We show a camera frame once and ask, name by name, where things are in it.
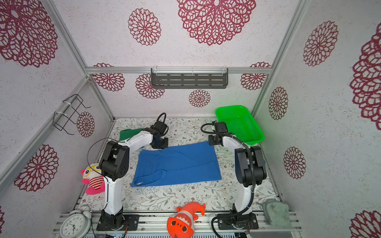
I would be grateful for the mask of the blue tank top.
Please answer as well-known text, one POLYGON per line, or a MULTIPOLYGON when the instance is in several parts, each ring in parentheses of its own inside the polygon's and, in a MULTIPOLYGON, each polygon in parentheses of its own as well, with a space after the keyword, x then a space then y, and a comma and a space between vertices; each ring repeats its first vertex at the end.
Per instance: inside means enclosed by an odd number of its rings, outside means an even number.
POLYGON ((142 150, 131 187, 164 186, 221 180, 213 146, 201 142, 162 150, 142 150))

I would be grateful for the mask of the green tank top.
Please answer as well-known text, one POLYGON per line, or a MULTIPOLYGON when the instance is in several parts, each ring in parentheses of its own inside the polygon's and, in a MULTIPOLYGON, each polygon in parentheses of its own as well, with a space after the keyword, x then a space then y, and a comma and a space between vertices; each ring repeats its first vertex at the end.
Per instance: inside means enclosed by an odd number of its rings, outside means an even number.
POLYGON ((127 140, 137 134, 139 134, 142 129, 124 129, 119 132, 119 141, 127 140))

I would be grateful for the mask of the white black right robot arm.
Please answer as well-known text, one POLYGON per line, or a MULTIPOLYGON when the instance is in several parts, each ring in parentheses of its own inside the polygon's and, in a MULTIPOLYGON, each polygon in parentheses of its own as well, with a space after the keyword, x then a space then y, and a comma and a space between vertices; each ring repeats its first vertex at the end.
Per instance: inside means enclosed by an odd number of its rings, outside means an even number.
POLYGON ((231 133, 208 136, 210 146, 221 145, 234 153, 235 173, 239 183, 238 195, 233 204, 232 216, 247 215, 252 212, 256 186, 267 178, 266 163, 261 148, 248 146, 231 133))

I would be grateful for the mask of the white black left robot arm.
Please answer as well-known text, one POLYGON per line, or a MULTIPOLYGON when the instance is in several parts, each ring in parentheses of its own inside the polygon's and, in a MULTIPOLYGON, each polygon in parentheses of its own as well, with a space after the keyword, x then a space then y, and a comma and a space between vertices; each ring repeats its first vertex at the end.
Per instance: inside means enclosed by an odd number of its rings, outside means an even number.
POLYGON ((168 127, 145 128, 138 134, 123 141, 107 142, 100 160, 101 175, 105 182, 105 205, 101 211, 101 221, 114 229, 123 225, 123 205, 121 200, 122 180, 129 169, 130 155, 140 148, 150 145, 153 149, 168 147, 165 137, 168 127))

